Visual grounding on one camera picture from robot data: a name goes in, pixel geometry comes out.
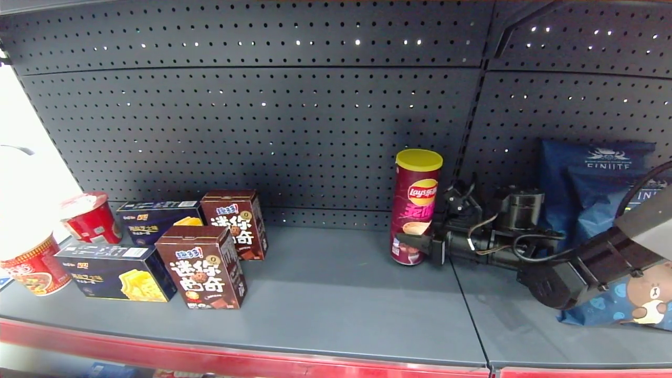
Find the instant noodle cup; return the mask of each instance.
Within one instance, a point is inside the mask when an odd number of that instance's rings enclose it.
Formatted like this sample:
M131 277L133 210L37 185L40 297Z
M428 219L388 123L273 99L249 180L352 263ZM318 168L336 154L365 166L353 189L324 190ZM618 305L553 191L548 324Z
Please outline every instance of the instant noodle cup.
M396 155L390 254L399 264L416 265L425 258L417 248L400 243L395 235L424 235L430 230L443 163L441 155L424 149L406 149Z
M122 231L117 226L103 192L88 192L60 204L60 221L77 240L117 244Z
M55 293L70 282L70 274L54 257L52 219L24 218L0 221L0 268L39 297Z

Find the wire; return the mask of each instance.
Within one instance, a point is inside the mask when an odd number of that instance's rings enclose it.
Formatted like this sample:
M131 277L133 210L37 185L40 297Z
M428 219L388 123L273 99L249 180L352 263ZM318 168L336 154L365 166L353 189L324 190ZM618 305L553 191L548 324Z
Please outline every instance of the wire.
M559 258L561 258L561 257L563 257L567 254L570 254L571 252L574 251L574 248L571 248L569 250L562 251L559 254L550 255L550 256L543 257L543 258L529 258L529 257L523 256L518 251L518 242L521 239L525 239L525 238L528 238L528 237L531 237L531 238L534 238L534 239L551 239L551 240L563 240L564 239L564 236L551 236L551 235L542 235L542 234L537 234L537 233L528 233L528 234L520 235L519 237L516 237L513 240L513 244L511 245L511 251L513 252L515 257L517 257L519 260L521 260L523 262L529 262L531 264L537 264L537 263L540 263L540 262L557 260L557 259L559 259Z
M499 251L501 251L501 250L505 250L505 249L510 248L510 247L511 247L510 245L502 245L501 247L491 248L491 249L489 249L489 250L485 250L485 251L476 251L476 254L477 254L477 255L489 255L489 254L494 254L495 252L499 252Z
M483 222L481 222L481 223L477 223L477 224L473 225L473 226L469 229L469 232L466 233L466 240L467 240L467 242L469 243L469 248L471 248L472 251L475 251L475 250L476 250L476 247L474 247L474 242L471 240L471 234L472 234L477 228L482 227L482 226L485 226L485 225L487 225L488 223L494 221L494 220L497 218L497 215L499 215L499 214L495 214L495 215L493 215L492 218L490 218L490 219L486 219L485 221L483 221Z
M647 174L644 175L639 181L637 181L637 184L635 184L630 190L626 193L625 197L621 200L621 203L618 204L618 208L616 209L616 216L614 218L618 218L623 213L626 212L626 207L630 203L630 201L635 197L637 192L642 190L646 183L648 183L649 180L654 178L655 176L663 173L664 171L667 171L668 169L672 168L672 161L668 161L667 163L663 163L656 168L653 168L651 171L648 171Z

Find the lay's chip can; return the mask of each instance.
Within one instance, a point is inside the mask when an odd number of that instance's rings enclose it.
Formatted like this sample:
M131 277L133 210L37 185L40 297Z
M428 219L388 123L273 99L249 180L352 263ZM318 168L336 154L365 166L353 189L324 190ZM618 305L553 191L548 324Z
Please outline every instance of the lay's chip can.
M390 253L399 264L417 265L425 259L417 248L394 236L400 232L423 235L430 230L443 163L441 155L424 149L406 149L396 155Z

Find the chip bag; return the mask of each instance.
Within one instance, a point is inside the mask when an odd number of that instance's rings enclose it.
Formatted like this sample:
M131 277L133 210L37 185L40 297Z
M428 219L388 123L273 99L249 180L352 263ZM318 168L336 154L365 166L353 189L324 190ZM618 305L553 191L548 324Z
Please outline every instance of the chip bag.
M539 189L545 193L540 225L566 235L558 251L571 244L575 222L581 210L567 174L568 167L586 167L595 172L644 168L644 158L654 143L617 142L575 145L550 140L541 143Z
M568 168L583 207L578 216L573 244L579 245L609 229L614 224L618 204L646 172L644 169L614 172L586 167ZM626 210L656 195L669 182L672 182L672 174L661 174L649 180ZM609 287L609 291L590 302L562 311L559 320L583 326L636 323L672 330L672 315L666 315L672 309L672 262L664 260L645 270L641 278L627 276L610 283Z

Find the bear cartoon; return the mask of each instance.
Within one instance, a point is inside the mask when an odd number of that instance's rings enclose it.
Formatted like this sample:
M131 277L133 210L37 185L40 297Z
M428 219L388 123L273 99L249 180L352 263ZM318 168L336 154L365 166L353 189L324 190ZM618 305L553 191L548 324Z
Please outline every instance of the bear cartoon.
M626 286L630 302L635 305L632 321L638 324L658 324L672 301L672 262L658 264L644 271L644 276L631 278Z

